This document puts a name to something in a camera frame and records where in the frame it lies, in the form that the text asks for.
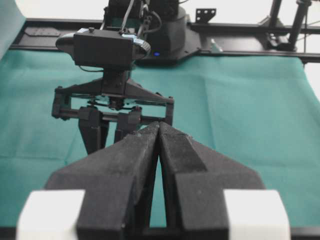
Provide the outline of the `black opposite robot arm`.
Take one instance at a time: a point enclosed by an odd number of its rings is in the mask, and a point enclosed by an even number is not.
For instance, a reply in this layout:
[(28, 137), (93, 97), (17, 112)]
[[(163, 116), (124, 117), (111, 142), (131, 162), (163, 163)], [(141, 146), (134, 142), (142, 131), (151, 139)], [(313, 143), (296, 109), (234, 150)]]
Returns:
[(148, 53), (176, 62), (197, 52), (199, 35), (177, 0), (112, 0), (104, 11), (100, 29), (56, 41), (103, 76), (55, 89), (52, 116), (78, 119), (88, 155), (55, 171), (45, 188), (83, 195), (78, 240), (228, 240), (224, 190), (257, 193), (260, 176), (173, 128), (173, 98), (131, 78)]

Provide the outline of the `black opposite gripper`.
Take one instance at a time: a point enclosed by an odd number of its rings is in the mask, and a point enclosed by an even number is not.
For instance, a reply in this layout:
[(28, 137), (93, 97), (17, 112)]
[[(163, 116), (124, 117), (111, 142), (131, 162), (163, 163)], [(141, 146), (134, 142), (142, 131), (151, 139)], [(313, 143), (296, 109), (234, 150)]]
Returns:
[(103, 120), (103, 113), (96, 107), (81, 107), (79, 111), (72, 109), (71, 98), (86, 99), (92, 106), (98, 106), (98, 101), (106, 101), (107, 104), (103, 104), (103, 107), (117, 111), (124, 110), (125, 105), (129, 104), (165, 107), (164, 118), (142, 116), (140, 109), (131, 110), (129, 113), (119, 113), (114, 143), (138, 131), (142, 124), (154, 121), (173, 124), (174, 99), (143, 88), (131, 79), (129, 70), (104, 70), (103, 77), (96, 80), (66, 88), (59, 86), (54, 90), (51, 115), (63, 120), (78, 119), (78, 127), (88, 155), (106, 146), (109, 121)]

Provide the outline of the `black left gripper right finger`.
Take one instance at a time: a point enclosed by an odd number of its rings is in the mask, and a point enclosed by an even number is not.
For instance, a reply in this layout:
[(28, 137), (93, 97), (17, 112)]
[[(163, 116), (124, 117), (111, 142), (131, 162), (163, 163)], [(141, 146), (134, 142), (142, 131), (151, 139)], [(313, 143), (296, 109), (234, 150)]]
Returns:
[(259, 174), (161, 122), (158, 137), (169, 227), (183, 232), (226, 232), (224, 189), (262, 190)]

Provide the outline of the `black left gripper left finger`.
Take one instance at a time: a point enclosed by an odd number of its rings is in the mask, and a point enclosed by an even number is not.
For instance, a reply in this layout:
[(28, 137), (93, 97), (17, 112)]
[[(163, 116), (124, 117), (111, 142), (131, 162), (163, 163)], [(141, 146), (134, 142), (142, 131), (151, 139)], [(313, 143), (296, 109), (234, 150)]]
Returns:
[(153, 122), (51, 174), (47, 190), (85, 190), (80, 240), (125, 240), (149, 226), (159, 127)]

